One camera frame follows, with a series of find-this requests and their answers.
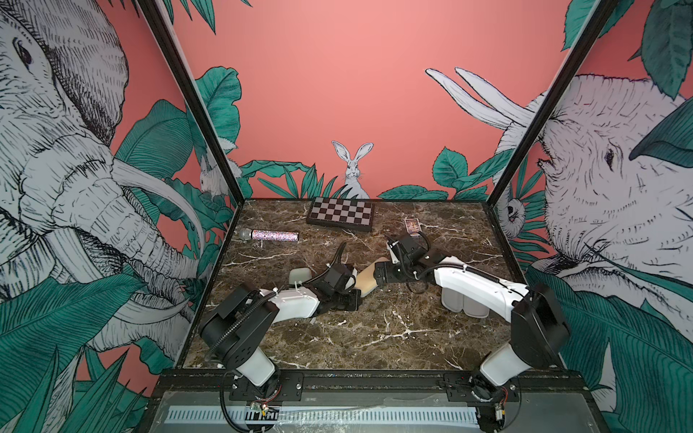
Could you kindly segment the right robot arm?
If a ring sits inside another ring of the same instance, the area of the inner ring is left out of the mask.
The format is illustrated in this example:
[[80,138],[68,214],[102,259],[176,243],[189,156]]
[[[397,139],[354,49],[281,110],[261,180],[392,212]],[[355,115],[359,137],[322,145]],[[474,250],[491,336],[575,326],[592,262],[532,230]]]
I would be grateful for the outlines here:
[[471,373],[468,386],[480,402],[497,402],[511,379],[530,369],[561,367],[570,326],[558,298],[545,283],[514,283],[460,261],[405,234],[387,238],[391,259],[375,263],[376,285],[429,283],[489,308],[510,324],[507,343]]

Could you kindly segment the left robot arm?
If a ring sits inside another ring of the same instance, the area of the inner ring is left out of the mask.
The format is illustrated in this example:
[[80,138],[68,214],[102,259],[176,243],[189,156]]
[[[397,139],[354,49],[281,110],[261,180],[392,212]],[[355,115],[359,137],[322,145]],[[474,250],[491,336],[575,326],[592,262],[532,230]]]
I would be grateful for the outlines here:
[[280,373],[260,345],[271,326],[332,310],[357,310],[361,290],[356,282],[353,266],[338,263],[291,288],[261,290],[242,283],[200,325],[200,337],[209,347],[206,357],[247,379],[254,398],[270,400],[279,393]]

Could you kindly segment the grey umbrella case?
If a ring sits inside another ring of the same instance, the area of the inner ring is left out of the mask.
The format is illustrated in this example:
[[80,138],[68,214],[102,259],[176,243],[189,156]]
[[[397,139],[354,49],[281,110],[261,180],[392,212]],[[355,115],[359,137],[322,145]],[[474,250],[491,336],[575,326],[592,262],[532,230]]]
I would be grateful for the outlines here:
[[441,303],[447,310],[454,313],[464,312],[473,319],[485,319],[490,313],[490,308],[451,289],[441,289]]
[[291,287],[302,286],[313,277],[312,270],[308,267],[295,268],[289,273],[289,285]]

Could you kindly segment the white umbrella case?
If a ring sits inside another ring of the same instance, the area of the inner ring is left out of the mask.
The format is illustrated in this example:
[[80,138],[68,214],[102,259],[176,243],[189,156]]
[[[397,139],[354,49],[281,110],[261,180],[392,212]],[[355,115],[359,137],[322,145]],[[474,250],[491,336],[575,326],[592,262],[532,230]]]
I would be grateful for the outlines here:
[[378,263],[389,262],[389,259],[385,257],[380,257],[357,274],[355,288],[360,291],[362,298],[368,296],[373,290],[375,290],[378,287],[378,283],[375,279],[376,265]]

